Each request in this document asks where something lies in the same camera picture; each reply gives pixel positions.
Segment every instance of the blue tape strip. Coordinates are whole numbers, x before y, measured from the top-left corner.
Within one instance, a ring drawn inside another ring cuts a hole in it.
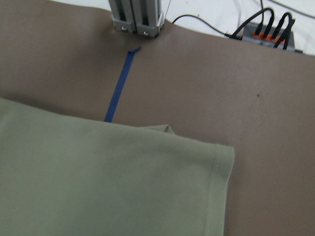
[[[128,72],[132,64],[134,54],[138,52],[140,49],[141,47],[137,47],[133,50],[129,50],[127,53],[127,57],[126,57],[123,69],[120,73],[119,79],[117,81],[117,84],[116,84],[116,87],[112,96],[112,100],[110,101],[110,104],[106,113],[106,117],[104,120],[105,122],[112,122],[113,120],[120,95],[122,94],[122,91],[123,91],[123,88],[124,88],[124,85],[128,76]]]

